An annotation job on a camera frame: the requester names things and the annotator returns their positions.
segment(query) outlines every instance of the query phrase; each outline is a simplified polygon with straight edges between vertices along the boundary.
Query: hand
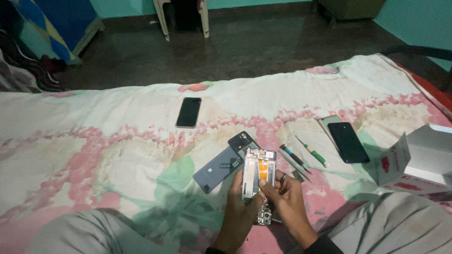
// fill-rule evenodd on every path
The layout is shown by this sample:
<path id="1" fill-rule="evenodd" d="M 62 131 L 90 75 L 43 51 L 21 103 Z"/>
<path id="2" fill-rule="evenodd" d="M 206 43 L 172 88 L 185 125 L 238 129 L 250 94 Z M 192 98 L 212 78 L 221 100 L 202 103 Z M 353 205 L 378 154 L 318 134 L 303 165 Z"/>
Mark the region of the hand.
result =
<path id="1" fill-rule="evenodd" d="M 283 174 L 282 171 L 276 170 L 274 187 L 262 179 L 259 180 L 259 187 L 265 196 L 273 201 L 289 233 L 303 249 L 307 249 L 319 237 L 308 221 L 301 183 L 288 175 L 280 182 Z"/>
<path id="2" fill-rule="evenodd" d="M 226 254 L 235 251 L 245 242 L 251 226 L 257 218 L 257 211 L 264 202 L 264 194 L 258 192 L 248 205 L 242 203 L 243 169 L 235 174 L 227 194 L 226 212 L 220 234 L 213 248 Z"/>

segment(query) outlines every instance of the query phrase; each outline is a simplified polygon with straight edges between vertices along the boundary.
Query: cardboard box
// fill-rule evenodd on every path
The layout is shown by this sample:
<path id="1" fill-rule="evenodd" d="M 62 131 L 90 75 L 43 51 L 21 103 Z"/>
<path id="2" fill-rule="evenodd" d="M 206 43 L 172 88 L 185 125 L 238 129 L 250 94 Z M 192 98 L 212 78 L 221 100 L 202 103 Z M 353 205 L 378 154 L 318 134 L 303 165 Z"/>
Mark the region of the cardboard box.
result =
<path id="1" fill-rule="evenodd" d="M 413 194 L 452 190 L 452 128 L 426 124 L 377 160 L 380 187 Z"/>

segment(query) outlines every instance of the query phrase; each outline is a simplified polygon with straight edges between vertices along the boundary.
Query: black screwdriver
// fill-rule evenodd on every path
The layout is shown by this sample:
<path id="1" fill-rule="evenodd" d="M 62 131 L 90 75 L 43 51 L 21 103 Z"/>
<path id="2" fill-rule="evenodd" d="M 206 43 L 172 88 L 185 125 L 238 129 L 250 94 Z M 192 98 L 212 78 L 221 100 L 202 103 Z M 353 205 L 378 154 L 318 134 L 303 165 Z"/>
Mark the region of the black screwdriver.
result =
<path id="1" fill-rule="evenodd" d="M 279 148 L 283 149 L 286 153 L 290 155 L 290 157 L 292 157 L 294 161 L 296 161 L 300 166 L 302 166 L 308 173 L 312 174 L 311 171 L 309 171 L 308 167 L 306 167 L 306 165 L 303 163 L 303 161 L 300 160 L 300 158 L 293 154 L 289 149 L 287 149 L 287 147 L 284 144 L 282 144 Z"/>

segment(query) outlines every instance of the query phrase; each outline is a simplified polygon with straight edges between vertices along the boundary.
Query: concrete floor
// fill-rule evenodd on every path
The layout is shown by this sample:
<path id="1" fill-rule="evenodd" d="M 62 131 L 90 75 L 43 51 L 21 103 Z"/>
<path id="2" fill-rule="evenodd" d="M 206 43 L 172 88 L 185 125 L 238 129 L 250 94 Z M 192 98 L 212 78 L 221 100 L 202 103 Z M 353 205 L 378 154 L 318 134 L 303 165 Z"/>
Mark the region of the concrete floor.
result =
<path id="1" fill-rule="evenodd" d="M 170 35 L 170 42 L 157 24 L 149 25 L 154 15 L 106 19 L 105 32 L 87 46 L 83 63 L 71 67 L 60 80 L 69 89 L 109 89 L 252 78 L 404 44 L 371 20 L 328 29 L 327 21 L 310 5 L 210 10 L 209 38 L 204 39 L 201 31 L 177 32 Z"/>

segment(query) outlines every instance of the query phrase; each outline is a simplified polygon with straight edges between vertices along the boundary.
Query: phone circuit board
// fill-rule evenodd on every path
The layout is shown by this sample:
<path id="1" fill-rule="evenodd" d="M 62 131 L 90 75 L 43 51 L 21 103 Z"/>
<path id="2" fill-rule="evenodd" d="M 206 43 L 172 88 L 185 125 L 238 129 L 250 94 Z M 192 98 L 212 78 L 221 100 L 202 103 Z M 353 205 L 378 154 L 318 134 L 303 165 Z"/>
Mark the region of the phone circuit board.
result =
<path id="1" fill-rule="evenodd" d="M 258 148 L 247 148 L 242 180 L 242 202 L 248 205 L 259 191 L 259 179 L 274 185 L 276 152 Z M 272 221 L 272 204 L 265 200 L 257 214 L 255 225 L 268 226 Z"/>

